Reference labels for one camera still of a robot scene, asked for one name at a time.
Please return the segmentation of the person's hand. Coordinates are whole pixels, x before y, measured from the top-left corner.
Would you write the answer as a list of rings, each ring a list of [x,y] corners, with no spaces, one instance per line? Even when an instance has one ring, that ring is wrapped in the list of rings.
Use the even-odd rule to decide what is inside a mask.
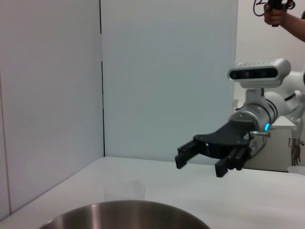
[[[285,19],[287,7],[285,3],[281,4],[281,8],[275,8],[270,4],[266,4],[264,7],[264,22],[273,27],[281,25]]]

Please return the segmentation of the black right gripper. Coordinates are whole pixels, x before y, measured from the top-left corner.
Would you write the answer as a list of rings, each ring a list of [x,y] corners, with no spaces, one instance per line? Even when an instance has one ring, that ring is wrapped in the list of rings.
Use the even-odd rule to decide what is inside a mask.
[[[256,156],[265,147],[265,136],[259,135],[254,121],[229,121],[211,134],[196,135],[179,147],[175,157],[177,169],[198,154],[221,159],[215,164],[217,177],[228,170],[242,170],[246,160]]]

